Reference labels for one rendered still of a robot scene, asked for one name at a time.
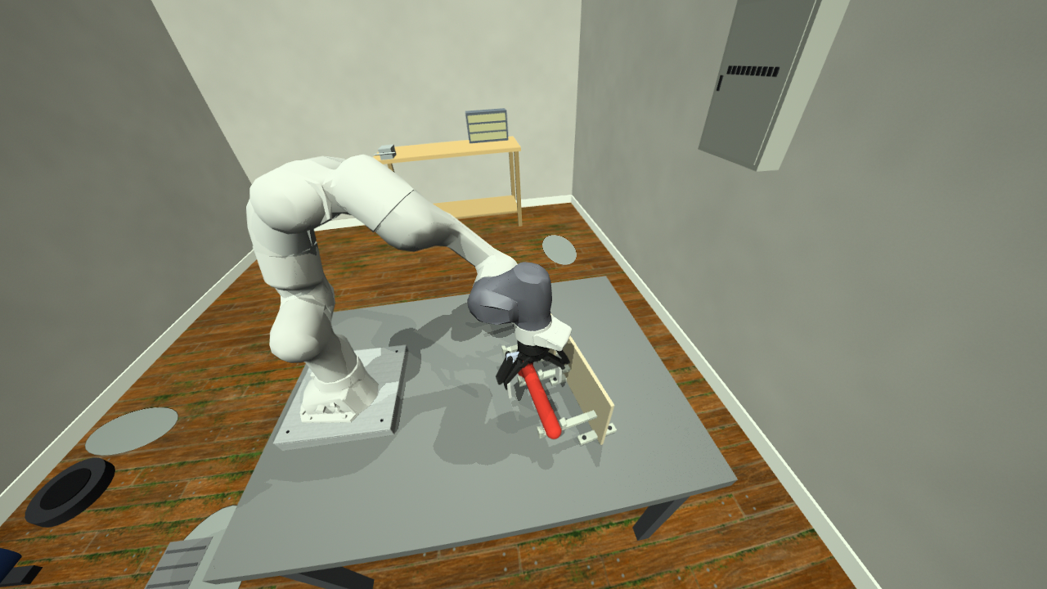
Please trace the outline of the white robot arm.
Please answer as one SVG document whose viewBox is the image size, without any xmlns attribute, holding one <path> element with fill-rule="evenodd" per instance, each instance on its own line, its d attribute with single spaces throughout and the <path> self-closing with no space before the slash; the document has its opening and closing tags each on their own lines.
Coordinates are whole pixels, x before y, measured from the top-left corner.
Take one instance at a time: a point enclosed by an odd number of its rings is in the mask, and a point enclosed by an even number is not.
<svg viewBox="0 0 1047 589">
<path fill-rule="evenodd" d="M 562 352 L 569 343 L 571 326 L 550 314 L 552 282 L 545 268 L 516 263 L 493 249 L 376 158 L 296 160 L 255 179 L 246 216 L 259 271 L 281 296 L 270 348 L 290 364 L 304 362 L 312 372 L 303 393 L 302 424 L 352 422 L 378 395 L 379 384 L 348 339 L 330 325 L 335 292 L 326 279 L 314 230 L 338 214 L 354 216 L 398 250 L 448 247 L 478 273 L 467 299 L 476 320 L 513 324 L 521 344 Z"/>
</svg>

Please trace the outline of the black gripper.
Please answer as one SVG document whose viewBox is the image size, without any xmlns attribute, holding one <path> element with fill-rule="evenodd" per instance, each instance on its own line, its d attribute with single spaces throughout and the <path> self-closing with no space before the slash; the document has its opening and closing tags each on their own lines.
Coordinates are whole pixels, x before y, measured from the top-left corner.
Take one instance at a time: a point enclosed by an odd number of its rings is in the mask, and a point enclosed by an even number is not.
<svg viewBox="0 0 1047 589">
<path fill-rule="evenodd" d="M 519 342 L 519 340 L 517 340 L 517 342 Z M 535 344 L 535 346 L 531 346 L 531 344 L 521 344 L 521 342 L 519 342 L 519 350 L 506 352 L 506 358 L 502 361 L 500 371 L 495 375 L 497 383 L 504 383 L 508 398 L 511 398 L 510 383 L 512 378 L 514 378 L 516 373 L 519 373 L 521 368 L 528 364 L 538 362 L 540 359 L 545 359 L 547 362 L 552 362 L 552 364 L 556 365 L 555 377 L 557 378 L 558 383 L 561 383 L 562 370 L 565 368 L 564 364 L 571 364 L 571 361 L 569 361 L 569 357 L 566 357 L 564 350 L 557 353 L 561 358 L 555 357 L 555 355 L 550 353 L 545 347 L 537 346 L 537 344 Z"/>
</svg>

